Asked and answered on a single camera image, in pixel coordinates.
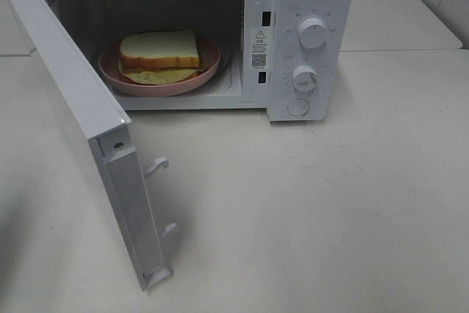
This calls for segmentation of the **white microwave oven body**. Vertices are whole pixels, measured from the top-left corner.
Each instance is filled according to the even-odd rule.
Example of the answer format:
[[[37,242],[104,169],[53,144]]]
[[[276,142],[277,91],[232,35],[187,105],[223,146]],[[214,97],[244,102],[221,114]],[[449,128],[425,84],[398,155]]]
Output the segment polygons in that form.
[[[272,121],[324,118],[335,77],[336,62],[351,0],[46,0],[90,65],[111,43],[130,34],[192,29],[212,38],[218,47],[234,49],[232,66],[192,92],[173,97],[132,97],[108,84],[126,111],[263,108]],[[315,49],[298,39],[301,19],[319,15],[328,25],[328,37]],[[269,26],[273,41],[269,65],[256,70],[250,64],[252,27]],[[292,71],[309,65],[317,72],[317,88],[299,92]],[[289,102],[304,99],[309,111],[292,116]]]

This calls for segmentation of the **round white door button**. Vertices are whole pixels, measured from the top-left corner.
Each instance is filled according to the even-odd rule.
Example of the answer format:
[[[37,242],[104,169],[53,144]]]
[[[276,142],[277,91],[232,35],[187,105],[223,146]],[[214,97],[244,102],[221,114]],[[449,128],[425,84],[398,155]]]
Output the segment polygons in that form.
[[[287,111],[290,115],[303,116],[309,111],[309,102],[304,99],[295,99],[288,103]]]

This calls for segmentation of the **glass microwave turntable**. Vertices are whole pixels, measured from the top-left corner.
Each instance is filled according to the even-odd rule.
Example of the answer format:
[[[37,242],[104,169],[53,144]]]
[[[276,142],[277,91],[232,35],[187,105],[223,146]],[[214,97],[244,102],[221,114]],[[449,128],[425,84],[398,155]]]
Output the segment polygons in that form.
[[[234,57],[235,50],[233,48],[223,48],[221,50],[221,58],[218,65],[218,69],[215,72],[214,78],[221,77],[230,70]]]

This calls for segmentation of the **white microwave door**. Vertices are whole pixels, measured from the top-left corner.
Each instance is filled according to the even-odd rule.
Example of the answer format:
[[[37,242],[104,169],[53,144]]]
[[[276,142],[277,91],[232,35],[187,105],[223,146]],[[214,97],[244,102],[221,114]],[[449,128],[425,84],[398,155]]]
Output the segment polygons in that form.
[[[130,117],[57,19],[46,0],[8,0],[26,47],[73,153],[92,181],[101,180],[141,290],[169,277],[162,239],[145,183],[168,168],[166,158],[143,170],[130,137]]]

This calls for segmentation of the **lower white timer knob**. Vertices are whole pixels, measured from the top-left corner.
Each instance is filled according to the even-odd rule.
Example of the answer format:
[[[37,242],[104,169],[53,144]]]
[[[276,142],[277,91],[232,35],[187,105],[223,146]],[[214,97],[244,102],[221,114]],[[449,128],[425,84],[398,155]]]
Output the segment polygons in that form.
[[[317,88],[317,72],[309,65],[301,65],[292,71],[292,85],[296,91],[310,92]]]

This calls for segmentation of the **white bread sandwich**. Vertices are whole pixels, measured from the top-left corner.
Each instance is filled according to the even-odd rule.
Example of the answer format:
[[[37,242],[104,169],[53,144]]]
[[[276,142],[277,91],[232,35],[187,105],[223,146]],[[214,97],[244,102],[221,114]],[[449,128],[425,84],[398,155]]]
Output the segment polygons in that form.
[[[118,69],[137,84],[174,84],[203,73],[207,59],[193,31],[145,32],[122,39]]]

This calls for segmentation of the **pink round plate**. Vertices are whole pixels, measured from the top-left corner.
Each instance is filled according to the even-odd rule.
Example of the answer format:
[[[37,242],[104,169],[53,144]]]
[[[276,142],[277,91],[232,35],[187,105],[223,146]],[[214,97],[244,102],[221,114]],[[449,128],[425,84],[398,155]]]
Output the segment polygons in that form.
[[[102,52],[98,66],[105,79],[113,88],[136,97],[171,97],[193,91],[206,84],[215,76],[221,61],[221,50],[209,38],[197,38],[199,57],[202,68],[191,75],[184,76],[184,80],[167,84],[142,84],[130,80],[121,73],[119,63],[119,45],[113,44]]]

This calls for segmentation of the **white warning label sticker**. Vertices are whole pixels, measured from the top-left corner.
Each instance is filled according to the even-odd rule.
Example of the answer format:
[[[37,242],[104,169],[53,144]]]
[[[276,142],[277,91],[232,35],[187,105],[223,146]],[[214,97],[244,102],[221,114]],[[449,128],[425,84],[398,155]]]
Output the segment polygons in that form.
[[[256,70],[266,69],[273,41],[272,29],[269,26],[252,27],[248,38],[251,67]]]

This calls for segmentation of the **upper white power knob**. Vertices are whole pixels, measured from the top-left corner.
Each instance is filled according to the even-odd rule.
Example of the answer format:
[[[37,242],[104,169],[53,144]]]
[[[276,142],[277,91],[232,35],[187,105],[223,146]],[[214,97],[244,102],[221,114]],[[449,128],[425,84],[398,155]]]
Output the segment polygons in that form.
[[[328,37],[328,25],[319,15],[309,15],[301,19],[297,27],[300,44],[307,49],[315,49],[325,43]]]

